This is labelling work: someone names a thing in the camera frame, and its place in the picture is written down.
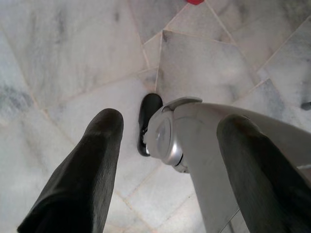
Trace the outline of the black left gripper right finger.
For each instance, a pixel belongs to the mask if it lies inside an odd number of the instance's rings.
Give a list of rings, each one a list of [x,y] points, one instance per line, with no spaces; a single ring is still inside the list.
[[[250,119],[229,115],[217,126],[220,152],[252,233],[308,233],[311,184]]]

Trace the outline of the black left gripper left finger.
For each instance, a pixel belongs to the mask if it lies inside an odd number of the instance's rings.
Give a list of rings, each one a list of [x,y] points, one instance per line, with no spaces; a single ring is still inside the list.
[[[19,233],[101,233],[114,189],[123,133],[115,109],[100,111],[55,169]]]

